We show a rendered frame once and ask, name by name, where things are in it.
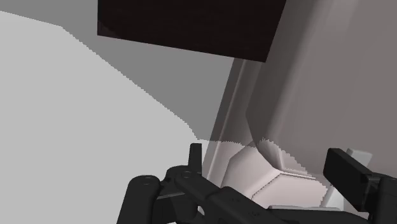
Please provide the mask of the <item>dark robot stand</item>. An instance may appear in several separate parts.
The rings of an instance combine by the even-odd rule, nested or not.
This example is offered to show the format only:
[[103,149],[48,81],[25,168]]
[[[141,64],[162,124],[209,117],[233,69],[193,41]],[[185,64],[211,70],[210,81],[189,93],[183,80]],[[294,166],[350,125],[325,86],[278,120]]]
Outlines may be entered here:
[[97,33],[265,62],[286,1],[97,0]]

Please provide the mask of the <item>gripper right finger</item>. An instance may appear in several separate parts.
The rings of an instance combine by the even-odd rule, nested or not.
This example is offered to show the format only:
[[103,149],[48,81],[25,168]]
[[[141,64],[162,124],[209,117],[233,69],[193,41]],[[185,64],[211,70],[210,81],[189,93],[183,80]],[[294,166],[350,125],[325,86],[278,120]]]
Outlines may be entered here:
[[397,178],[373,172],[340,148],[326,154],[324,177],[369,224],[397,224]]

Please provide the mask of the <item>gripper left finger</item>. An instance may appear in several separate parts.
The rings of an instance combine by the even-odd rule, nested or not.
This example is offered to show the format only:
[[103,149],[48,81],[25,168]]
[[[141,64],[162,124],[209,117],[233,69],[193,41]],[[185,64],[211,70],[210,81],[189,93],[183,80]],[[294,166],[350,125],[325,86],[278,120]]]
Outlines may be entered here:
[[116,224],[230,224],[220,209],[199,212],[218,189],[202,177],[202,145],[192,143],[188,164],[169,168],[163,180],[130,180]]

